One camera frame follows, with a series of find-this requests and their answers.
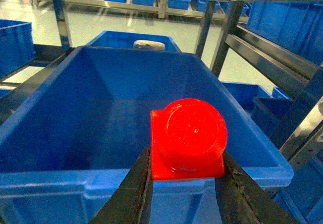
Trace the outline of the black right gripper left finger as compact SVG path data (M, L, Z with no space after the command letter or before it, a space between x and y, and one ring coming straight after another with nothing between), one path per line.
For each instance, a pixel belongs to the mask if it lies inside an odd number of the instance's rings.
M152 193L151 150L146 147L89 223L150 223Z

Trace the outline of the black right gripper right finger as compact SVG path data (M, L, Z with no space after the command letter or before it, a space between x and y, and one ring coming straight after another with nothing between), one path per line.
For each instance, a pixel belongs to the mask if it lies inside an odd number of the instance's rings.
M298 223L224 152L225 175L215 179L222 223Z

